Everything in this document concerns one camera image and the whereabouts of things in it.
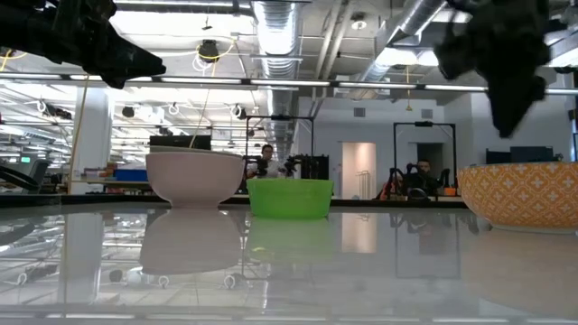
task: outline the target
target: orange patterned bowl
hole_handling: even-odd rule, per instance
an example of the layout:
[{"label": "orange patterned bowl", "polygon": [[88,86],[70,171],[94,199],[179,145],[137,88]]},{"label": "orange patterned bowl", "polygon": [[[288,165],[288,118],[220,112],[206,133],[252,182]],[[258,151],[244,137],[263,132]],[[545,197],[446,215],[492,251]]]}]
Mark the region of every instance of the orange patterned bowl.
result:
[{"label": "orange patterned bowl", "polygon": [[578,163],[506,163],[464,168],[461,197],[494,227],[539,232],[578,229]]}]

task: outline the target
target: orange object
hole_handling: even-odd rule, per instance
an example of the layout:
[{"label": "orange object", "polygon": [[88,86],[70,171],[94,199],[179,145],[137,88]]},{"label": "orange object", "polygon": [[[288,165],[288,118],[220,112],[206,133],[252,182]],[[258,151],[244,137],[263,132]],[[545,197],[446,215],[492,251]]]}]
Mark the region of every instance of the orange object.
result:
[{"label": "orange object", "polygon": [[456,189],[455,188],[444,188],[443,189],[443,195],[455,196],[456,195]]}]

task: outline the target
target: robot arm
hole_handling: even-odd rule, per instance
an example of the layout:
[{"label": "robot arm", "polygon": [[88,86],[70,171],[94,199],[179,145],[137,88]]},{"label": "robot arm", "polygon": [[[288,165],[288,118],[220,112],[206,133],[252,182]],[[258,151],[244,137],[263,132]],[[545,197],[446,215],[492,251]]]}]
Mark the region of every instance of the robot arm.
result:
[{"label": "robot arm", "polygon": [[165,73],[163,60],[118,36],[116,10],[112,0],[0,0],[0,46],[79,65],[112,88]]}]

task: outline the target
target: blue box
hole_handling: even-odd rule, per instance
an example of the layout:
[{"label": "blue box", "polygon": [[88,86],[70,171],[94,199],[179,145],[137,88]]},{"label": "blue box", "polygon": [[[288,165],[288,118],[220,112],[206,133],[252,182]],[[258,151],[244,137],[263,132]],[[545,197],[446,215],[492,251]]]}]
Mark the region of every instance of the blue box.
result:
[{"label": "blue box", "polygon": [[117,181],[148,181],[146,170],[116,170]]}]

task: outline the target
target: exposed ceiling pipe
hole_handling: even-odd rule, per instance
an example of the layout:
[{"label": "exposed ceiling pipe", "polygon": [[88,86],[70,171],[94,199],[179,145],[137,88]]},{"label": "exposed ceiling pipe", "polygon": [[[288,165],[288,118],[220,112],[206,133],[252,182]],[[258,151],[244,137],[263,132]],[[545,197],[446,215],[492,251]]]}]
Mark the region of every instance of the exposed ceiling pipe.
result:
[{"label": "exposed ceiling pipe", "polygon": [[343,13],[343,19],[341,20],[340,29],[337,31],[335,41],[333,41],[331,52],[329,54],[329,59],[327,60],[325,71],[323,72],[323,79],[327,79],[331,74],[331,70],[333,70],[333,64],[335,63],[335,59],[337,58],[337,53],[340,51],[343,36],[345,35],[347,28],[349,27],[348,21],[350,20],[352,13],[353,13],[353,3],[352,1],[349,1],[345,6],[345,11]]},{"label": "exposed ceiling pipe", "polygon": [[231,14],[254,17],[248,0],[116,0],[117,10],[150,13]]},{"label": "exposed ceiling pipe", "polygon": [[[253,3],[253,7],[259,21],[257,38],[260,53],[279,57],[261,60],[264,76],[268,79],[296,79],[297,61],[282,58],[297,53],[300,5],[258,1]],[[295,116],[297,111],[294,94],[287,90],[269,89],[267,106],[270,115]],[[287,131],[294,130],[294,123],[272,122],[269,125],[272,128],[271,135],[277,143],[277,153],[280,157],[285,157],[291,148],[291,136],[287,139]]]},{"label": "exposed ceiling pipe", "polygon": [[315,68],[314,79],[318,79],[322,74],[323,63],[325,62],[325,57],[327,56],[327,50],[331,44],[331,38],[333,37],[333,32],[335,31],[335,25],[337,25],[337,18],[340,15],[341,0],[334,0],[333,7],[330,12],[329,25],[327,27],[327,33],[323,39],[322,49],[319,51],[319,58],[317,59],[317,66]]},{"label": "exposed ceiling pipe", "polygon": [[[387,47],[408,36],[421,33],[444,6],[445,0],[408,0],[406,5],[404,5],[403,12],[394,18],[394,23],[390,24],[386,32],[381,36],[383,44]],[[384,61],[387,61],[387,55],[388,53],[385,49],[380,52],[363,74],[359,76],[358,81],[381,81],[390,68],[389,65],[384,63]]]}]

